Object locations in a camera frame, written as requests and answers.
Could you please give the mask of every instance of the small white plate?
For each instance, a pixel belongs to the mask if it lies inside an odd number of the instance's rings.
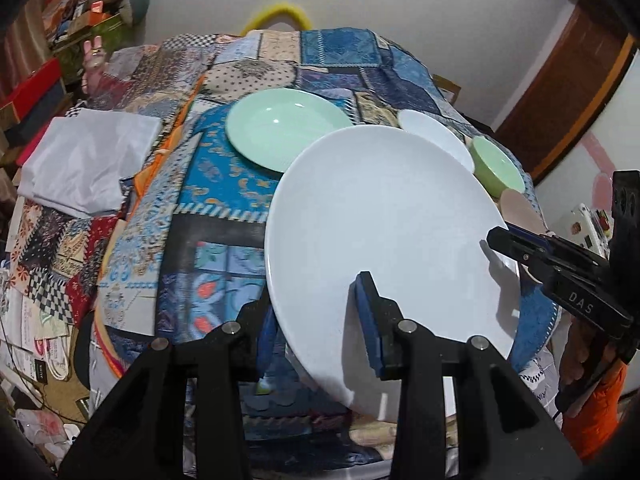
[[[273,308],[302,367],[356,412],[397,420],[399,383],[375,377],[348,306],[361,270],[435,335],[482,334],[507,356],[520,282],[516,262],[486,246],[495,226],[482,185],[419,136],[364,125],[316,140],[278,184],[264,243]],[[445,402],[455,413],[450,381]]]
[[[400,127],[404,131],[427,139],[441,150],[449,153],[470,173],[474,172],[474,160],[471,158],[471,153],[469,153],[464,143],[444,124],[415,110],[400,110],[398,112],[398,123],[400,123]]]

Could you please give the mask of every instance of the wooden door frame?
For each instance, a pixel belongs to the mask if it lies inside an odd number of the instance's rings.
[[[556,48],[561,47],[561,42],[558,41]],[[607,74],[607,78],[600,86],[600,89],[596,92],[591,102],[582,111],[578,119],[572,124],[569,131],[565,136],[560,139],[554,148],[548,153],[548,155],[542,159],[542,161],[531,172],[531,178],[535,185],[539,184],[553,168],[555,168],[564,156],[574,147],[582,136],[587,132],[591,125],[595,122],[598,116],[604,110],[604,107],[609,103],[613,97],[616,89],[620,85],[622,78],[625,76],[636,52],[636,42],[634,38],[629,34],[625,43],[613,63],[613,67]]]
[[[544,81],[547,73],[553,68],[553,62],[555,58],[562,52],[566,42],[570,38],[570,34],[572,29],[575,26],[575,23],[580,18],[580,14],[582,12],[588,12],[588,10],[583,9],[580,6],[580,2],[575,6],[574,12],[569,17],[569,21],[564,26],[564,30],[553,50],[549,54],[546,59],[544,65],[539,70],[536,77],[533,79],[532,83],[529,85],[527,90],[524,92],[522,97],[513,107],[513,110],[507,115],[502,124],[498,127],[496,131],[496,139],[504,144],[504,140],[501,139],[500,131],[503,129],[507,129],[510,120],[516,118],[522,109],[527,106],[528,98],[538,89],[538,85]],[[564,158],[564,156],[576,145],[576,143],[580,140],[580,138],[587,132],[587,130],[594,123],[598,115],[607,105],[614,92],[618,88],[618,85],[622,81],[626,70],[628,69],[631,61],[633,59],[633,55],[635,54],[635,44],[634,39],[628,35],[623,43],[622,48],[616,60],[613,64],[612,69],[601,85],[600,89],[596,92],[594,98],[590,101],[587,107],[582,111],[578,119],[574,124],[570,127],[569,131],[562,137],[562,139],[552,148],[552,150],[543,158],[541,162],[539,162],[536,167],[531,171],[531,178],[533,179],[533,183],[535,185],[539,184],[552,170],[555,168],[560,161]]]

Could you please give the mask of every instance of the pink toy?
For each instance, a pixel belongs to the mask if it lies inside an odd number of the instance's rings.
[[[82,76],[82,91],[91,97],[106,68],[107,53],[102,48],[102,37],[96,36],[94,43],[87,40],[84,42],[84,75]]]

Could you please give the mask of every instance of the pink wall patch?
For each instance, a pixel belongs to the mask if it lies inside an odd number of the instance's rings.
[[[580,144],[583,145],[587,153],[591,155],[591,158],[600,170],[600,173],[593,179],[591,208],[608,211],[611,209],[612,200],[611,179],[613,178],[613,172],[616,171],[616,167],[609,158],[606,150],[591,132],[584,134],[580,140]]]

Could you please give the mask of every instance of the screw head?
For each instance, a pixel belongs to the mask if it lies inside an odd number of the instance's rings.
[[[151,348],[153,350],[158,350],[158,351],[164,350],[168,346],[169,346],[169,340],[167,338],[164,338],[164,337],[156,337],[151,342]]]
[[[398,323],[398,328],[407,334],[411,334],[418,329],[415,321],[411,321],[410,319],[403,319]]]
[[[475,335],[471,338],[471,344],[478,350],[486,350],[489,348],[489,340],[483,335]]]
[[[240,323],[238,323],[237,321],[227,321],[222,326],[222,332],[224,332],[225,334],[233,335],[238,333],[240,328]]]

